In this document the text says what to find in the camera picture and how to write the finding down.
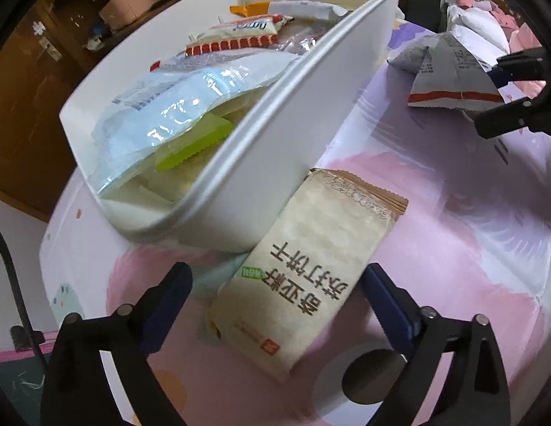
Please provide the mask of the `green small snack packet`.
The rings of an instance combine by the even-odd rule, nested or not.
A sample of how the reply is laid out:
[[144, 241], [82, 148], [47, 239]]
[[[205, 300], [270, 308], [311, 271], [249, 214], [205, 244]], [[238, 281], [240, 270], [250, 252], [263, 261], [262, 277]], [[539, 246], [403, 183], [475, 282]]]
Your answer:
[[204, 114], [189, 131], [161, 145], [155, 152], [156, 171], [166, 171], [224, 141], [235, 125], [217, 114]]

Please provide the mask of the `beige soda cracker packet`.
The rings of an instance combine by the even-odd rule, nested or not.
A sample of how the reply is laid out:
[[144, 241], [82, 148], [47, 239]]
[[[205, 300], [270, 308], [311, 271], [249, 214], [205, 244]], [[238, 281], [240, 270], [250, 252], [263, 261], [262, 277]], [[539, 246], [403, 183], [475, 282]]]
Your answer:
[[209, 316], [221, 338], [288, 379], [407, 205], [347, 171], [312, 170], [218, 292]]

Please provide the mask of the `orange white snack packet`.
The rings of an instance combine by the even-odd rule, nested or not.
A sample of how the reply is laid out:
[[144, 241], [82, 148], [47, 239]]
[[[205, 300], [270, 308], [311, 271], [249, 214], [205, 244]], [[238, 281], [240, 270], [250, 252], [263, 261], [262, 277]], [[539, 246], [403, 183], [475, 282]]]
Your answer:
[[282, 15], [303, 19], [338, 21], [349, 13], [340, 5], [311, 0], [275, 0], [230, 7], [233, 15], [241, 17]]

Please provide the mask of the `light blue snack bag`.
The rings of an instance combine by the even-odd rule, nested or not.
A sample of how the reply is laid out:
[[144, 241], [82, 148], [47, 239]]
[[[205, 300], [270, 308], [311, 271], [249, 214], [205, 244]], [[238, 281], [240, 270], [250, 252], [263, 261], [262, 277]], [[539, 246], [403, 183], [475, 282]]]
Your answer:
[[168, 60], [113, 98], [98, 118], [91, 132], [96, 164], [90, 187], [109, 197], [206, 113], [271, 85], [298, 59], [285, 51], [246, 48]]

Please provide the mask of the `pink cartoon tablecloth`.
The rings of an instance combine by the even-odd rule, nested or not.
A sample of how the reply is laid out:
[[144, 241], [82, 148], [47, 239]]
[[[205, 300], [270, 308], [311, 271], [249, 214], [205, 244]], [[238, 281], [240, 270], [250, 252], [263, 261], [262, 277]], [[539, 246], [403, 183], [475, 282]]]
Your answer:
[[[421, 305], [467, 320], [487, 316], [519, 422], [551, 374], [551, 138], [519, 130], [486, 141], [462, 115], [412, 109], [412, 77], [384, 65], [359, 95], [320, 166], [350, 171], [408, 200], [374, 255]], [[70, 178], [39, 252], [56, 320], [106, 316], [134, 303], [177, 262], [194, 288], [150, 364], [190, 425], [363, 425], [342, 377], [385, 345], [360, 291], [278, 383], [217, 338], [205, 313], [240, 263], [232, 254], [124, 240], [83, 177]]]

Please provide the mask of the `red white striped snack packet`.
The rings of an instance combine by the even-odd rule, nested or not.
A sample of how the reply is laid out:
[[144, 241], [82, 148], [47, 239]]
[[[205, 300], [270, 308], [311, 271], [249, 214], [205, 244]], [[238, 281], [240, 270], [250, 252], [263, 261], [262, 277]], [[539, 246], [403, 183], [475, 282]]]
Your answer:
[[292, 16], [251, 16], [213, 26], [193, 37], [185, 48], [187, 57], [245, 48], [268, 48], [278, 43], [280, 30]]

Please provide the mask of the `brown wooden door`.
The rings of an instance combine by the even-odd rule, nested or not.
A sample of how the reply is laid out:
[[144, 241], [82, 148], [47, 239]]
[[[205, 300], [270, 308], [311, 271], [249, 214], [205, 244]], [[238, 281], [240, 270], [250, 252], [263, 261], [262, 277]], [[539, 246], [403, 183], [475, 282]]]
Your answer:
[[0, 0], [0, 200], [42, 221], [76, 167], [59, 118], [66, 99], [113, 47], [179, 0], [116, 32], [99, 16], [108, 1]]

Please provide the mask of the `white plastic storage bin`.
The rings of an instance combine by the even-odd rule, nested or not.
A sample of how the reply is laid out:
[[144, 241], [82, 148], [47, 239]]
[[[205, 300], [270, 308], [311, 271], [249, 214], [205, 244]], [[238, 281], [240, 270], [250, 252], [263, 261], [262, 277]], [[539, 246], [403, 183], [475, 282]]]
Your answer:
[[311, 0], [349, 13], [271, 85], [209, 113], [235, 125], [222, 142], [166, 171], [155, 153], [107, 198], [94, 193], [94, 126], [113, 98], [174, 57], [236, 4], [274, 0], [181, 0], [129, 35], [83, 79], [60, 111], [70, 148], [113, 228], [137, 243], [251, 250], [317, 164], [379, 66], [399, 0]]

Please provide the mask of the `white grey triangular snack bag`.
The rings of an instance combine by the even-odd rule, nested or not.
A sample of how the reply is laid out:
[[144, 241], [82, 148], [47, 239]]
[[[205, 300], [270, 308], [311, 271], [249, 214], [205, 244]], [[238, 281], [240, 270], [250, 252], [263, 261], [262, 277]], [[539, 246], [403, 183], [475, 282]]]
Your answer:
[[504, 98], [475, 56], [453, 35], [426, 35], [388, 59], [414, 75], [407, 104], [480, 113], [504, 104]]

